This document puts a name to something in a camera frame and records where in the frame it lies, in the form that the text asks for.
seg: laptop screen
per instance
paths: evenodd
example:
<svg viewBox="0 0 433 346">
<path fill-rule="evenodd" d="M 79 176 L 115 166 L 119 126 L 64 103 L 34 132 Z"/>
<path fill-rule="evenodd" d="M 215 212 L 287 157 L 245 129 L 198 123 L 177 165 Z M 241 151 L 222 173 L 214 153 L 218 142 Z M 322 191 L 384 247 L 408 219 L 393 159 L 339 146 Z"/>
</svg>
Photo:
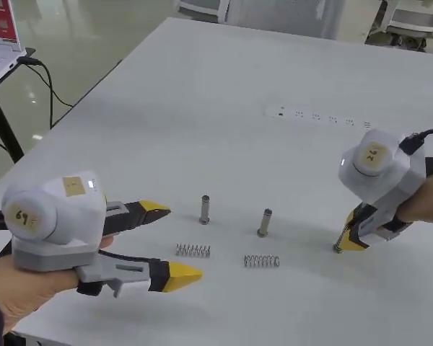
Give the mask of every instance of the laptop screen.
<svg viewBox="0 0 433 346">
<path fill-rule="evenodd" d="M 16 43 L 17 33 L 13 23 L 13 13 L 9 0 L 0 0 L 0 39 Z"/>
</svg>

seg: white plastic casing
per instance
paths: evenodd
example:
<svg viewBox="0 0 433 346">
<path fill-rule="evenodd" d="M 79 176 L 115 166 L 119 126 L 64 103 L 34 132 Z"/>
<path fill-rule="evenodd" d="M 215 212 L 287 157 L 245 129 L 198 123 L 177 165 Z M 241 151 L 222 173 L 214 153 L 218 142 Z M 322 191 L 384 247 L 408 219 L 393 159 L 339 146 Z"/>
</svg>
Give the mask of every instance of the white plastic casing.
<svg viewBox="0 0 433 346">
<path fill-rule="evenodd" d="M 96 175 L 81 172 L 38 186 L 12 185 L 2 211 L 14 248 L 52 256 L 97 251 L 106 203 Z"/>
</svg>

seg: black table stand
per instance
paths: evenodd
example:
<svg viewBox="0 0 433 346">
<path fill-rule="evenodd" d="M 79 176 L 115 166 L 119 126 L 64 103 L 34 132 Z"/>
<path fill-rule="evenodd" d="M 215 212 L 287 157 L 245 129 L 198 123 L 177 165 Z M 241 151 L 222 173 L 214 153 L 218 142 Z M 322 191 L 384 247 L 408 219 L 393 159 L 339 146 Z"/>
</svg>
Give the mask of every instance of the black table stand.
<svg viewBox="0 0 433 346">
<path fill-rule="evenodd" d="M 27 48 L 27 55 L 31 56 L 33 53 L 35 53 L 35 49 Z M 4 81 L 8 76 L 10 76 L 18 67 L 20 64 L 17 64 L 13 69 L 11 69 L 5 76 L 3 76 L 0 79 L 0 84 L 2 81 Z M 19 142 L 16 139 L 16 135 L 14 134 L 11 126 L 8 123 L 8 120 L 3 113 L 3 110 L 0 107 L 0 139 L 3 142 L 3 145 L 5 146 L 6 150 L 8 151 L 8 154 L 11 156 L 14 163 L 17 163 L 23 156 L 24 151 L 22 151 L 22 148 L 19 144 Z"/>
</svg>

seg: power strip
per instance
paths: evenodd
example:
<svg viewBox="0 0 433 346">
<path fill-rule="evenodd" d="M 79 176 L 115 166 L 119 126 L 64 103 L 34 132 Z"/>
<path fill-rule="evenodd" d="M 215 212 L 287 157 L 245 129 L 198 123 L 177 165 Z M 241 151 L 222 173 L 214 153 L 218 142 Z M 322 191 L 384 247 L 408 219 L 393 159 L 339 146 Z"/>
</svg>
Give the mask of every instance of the power strip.
<svg viewBox="0 0 433 346">
<path fill-rule="evenodd" d="M 265 116 L 282 118 L 285 120 L 302 121 L 318 125 L 329 125 L 340 128 L 349 128 L 356 130 L 372 130 L 374 127 L 370 121 L 353 119 L 350 117 L 338 117 L 336 115 L 324 115 L 319 112 L 301 110 L 293 106 L 268 106 L 265 109 Z"/>
</svg>

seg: floor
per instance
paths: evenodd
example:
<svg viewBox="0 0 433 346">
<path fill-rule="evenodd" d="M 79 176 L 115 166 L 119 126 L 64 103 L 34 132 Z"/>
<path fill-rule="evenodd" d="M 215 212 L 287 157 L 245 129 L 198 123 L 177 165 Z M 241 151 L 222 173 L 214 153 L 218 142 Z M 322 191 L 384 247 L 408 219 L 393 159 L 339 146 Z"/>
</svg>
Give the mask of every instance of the floor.
<svg viewBox="0 0 433 346">
<path fill-rule="evenodd" d="M 35 57 L 47 64 L 56 92 L 69 104 L 79 100 L 165 18 L 181 16 L 173 0 L 12 2 L 23 45 L 37 49 Z M 379 4 L 377 0 L 346 0 L 338 38 L 364 41 Z M 31 150 L 48 132 L 47 87 L 31 70 L 21 67 L 0 86 L 0 103 L 23 149 Z M 55 118 L 67 110 L 55 103 Z M 0 148 L 0 177 L 12 165 Z"/>
</svg>

